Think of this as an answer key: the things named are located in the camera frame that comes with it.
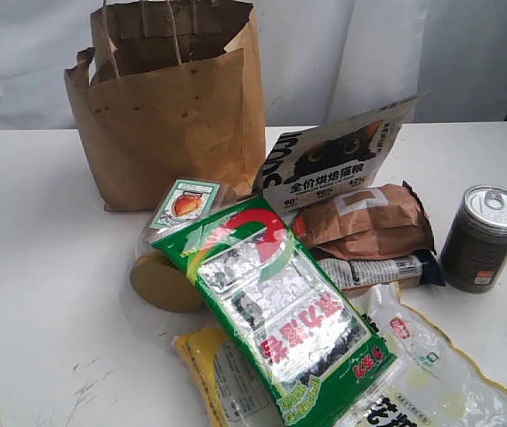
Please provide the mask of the dark tin can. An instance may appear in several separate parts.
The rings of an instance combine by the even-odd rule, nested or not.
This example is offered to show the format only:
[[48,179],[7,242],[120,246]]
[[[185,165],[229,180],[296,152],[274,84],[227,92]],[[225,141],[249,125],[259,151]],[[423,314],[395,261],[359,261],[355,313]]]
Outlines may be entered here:
[[483,294],[495,286],[507,262],[507,188],[475,185],[465,190],[440,264],[446,282]]

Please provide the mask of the green seaweed snack package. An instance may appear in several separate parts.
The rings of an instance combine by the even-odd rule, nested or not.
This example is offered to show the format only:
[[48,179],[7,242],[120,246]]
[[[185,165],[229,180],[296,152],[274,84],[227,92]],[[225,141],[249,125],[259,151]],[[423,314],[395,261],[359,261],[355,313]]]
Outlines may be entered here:
[[262,197],[154,242],[203,296],[287,426],[336,425],[395,355]]

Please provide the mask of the small brown paper pouch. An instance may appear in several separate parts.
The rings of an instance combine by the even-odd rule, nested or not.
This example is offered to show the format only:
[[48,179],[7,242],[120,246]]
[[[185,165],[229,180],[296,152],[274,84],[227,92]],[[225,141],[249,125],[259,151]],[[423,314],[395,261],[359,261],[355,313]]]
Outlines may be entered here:
[[309,249],[342,260],[385,260],[435,251],[423,204],[406,183],[341,194],[302,209],[293,232]]

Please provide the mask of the black cat food pouch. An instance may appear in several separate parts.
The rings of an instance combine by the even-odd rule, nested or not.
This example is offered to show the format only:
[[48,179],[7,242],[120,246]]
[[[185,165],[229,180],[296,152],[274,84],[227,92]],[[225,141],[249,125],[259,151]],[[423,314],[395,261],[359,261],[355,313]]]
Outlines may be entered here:
[[282,133],[253,182],[278,214],[368,187],[406,118],[423,98],[408,96],[328,125]]

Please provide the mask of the clear white plastic food package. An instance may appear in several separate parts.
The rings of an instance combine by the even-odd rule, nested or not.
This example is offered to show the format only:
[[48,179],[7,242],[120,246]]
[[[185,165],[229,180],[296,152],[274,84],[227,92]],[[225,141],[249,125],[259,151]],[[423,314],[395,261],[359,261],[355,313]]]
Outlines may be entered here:
[[507,426],[507,389],[486,378],[420,311],[402,303],[398,285],[373,286],[353,301],[401,364],[358,426]]

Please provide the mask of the white backdrop curtain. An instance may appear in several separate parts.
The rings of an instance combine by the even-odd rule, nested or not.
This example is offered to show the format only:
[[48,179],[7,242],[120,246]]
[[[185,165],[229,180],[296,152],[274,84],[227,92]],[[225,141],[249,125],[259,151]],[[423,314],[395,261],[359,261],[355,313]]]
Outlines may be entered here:
[[[97,1],[0,1],[0,129],[71,128],[63,72]],[[268,125],[316,125],[424,93],[417,122],[507,113],[507,1],[258,1]]]

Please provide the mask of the yellow plastic snack packet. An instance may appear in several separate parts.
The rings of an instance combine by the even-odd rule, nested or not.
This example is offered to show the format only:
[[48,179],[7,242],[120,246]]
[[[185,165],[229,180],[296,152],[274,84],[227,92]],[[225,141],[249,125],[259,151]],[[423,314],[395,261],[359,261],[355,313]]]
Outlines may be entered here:
[[173,347],[201,392],[212,426],[281,426],[259,376],[218,326],[178,335]]

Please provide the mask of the brown paper bag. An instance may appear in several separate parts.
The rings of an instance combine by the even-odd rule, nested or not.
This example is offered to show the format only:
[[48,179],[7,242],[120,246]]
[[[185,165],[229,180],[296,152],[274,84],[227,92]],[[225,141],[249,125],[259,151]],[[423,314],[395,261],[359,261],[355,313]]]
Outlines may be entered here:
[[248,193],[265,158],[254,6],[105,3],[90,24],[64,83],[105,209],[153,209],[183,177]]

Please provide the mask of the dark blue snack packet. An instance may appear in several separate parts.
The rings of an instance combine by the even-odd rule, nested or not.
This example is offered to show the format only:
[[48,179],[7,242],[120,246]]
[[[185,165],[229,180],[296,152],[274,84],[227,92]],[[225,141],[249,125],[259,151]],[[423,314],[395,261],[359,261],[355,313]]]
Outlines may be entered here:
[[343,260],[318,254],[318,264],[341,290],[356,291],[391,282],[411,286],[445,286],[446,282],[433,253],[418,250],[410,255],[384,260]]

